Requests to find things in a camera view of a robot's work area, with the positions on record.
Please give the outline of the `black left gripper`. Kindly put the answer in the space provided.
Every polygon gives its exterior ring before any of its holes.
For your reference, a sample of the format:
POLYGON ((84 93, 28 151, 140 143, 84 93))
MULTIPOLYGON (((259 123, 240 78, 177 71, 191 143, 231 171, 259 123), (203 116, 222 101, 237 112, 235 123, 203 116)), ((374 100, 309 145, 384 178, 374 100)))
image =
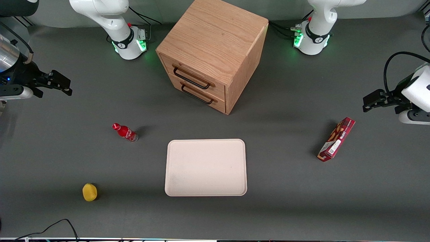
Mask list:
POLYGON ((386 78, 386 92, 389 94, 389 102, 387 102, 385 91, 383 89, 377 89, 363 98, 363 112, 368 112, 375 108, 385 108, 390 106, 390 103, 396 105, 396 114, 400 114, 403 111, 409 112, 410 110, 417 112, 418 107, 402 94, 402 90, 412 82, 412 79, 413 74, 408 75, 406 78, 399 81, 397 86, 390 91, 386 78))

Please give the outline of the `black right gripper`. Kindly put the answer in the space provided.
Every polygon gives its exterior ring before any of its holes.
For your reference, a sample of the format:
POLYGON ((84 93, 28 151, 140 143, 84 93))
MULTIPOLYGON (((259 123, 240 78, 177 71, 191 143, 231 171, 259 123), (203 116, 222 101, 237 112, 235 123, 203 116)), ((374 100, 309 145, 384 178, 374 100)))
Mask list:
POLYGON ((52 70, 50 75, 44 73, 33 62, 30 64, 22 62, 14 64, 10 71, 9 84, 19 84, 23 87, 28 87, 38 98, 43 97, 43 91, 38 89, 39 87, 60 90, 68 96, 71 96, 73 92, 70 88, 71 80, 69 78, 66 78, 56 70, 52 70))

